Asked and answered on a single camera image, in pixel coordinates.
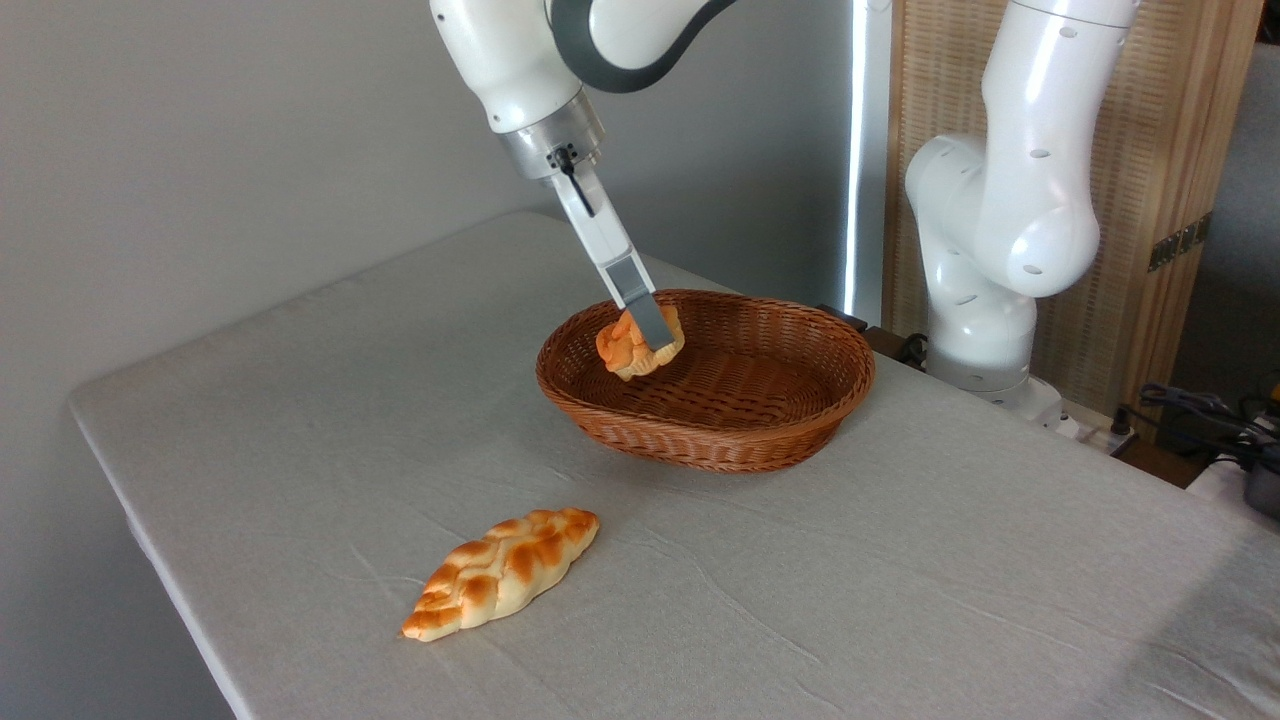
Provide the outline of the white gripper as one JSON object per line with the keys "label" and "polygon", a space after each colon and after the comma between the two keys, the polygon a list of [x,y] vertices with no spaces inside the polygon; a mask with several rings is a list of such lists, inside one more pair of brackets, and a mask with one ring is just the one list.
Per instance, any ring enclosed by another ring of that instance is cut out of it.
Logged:
{"label": "white gripper", "polygon": [[675,342],[653,297],[654,284],[591,163],[550,177],[570,224],[620,309],[630,313],[650,351]]}

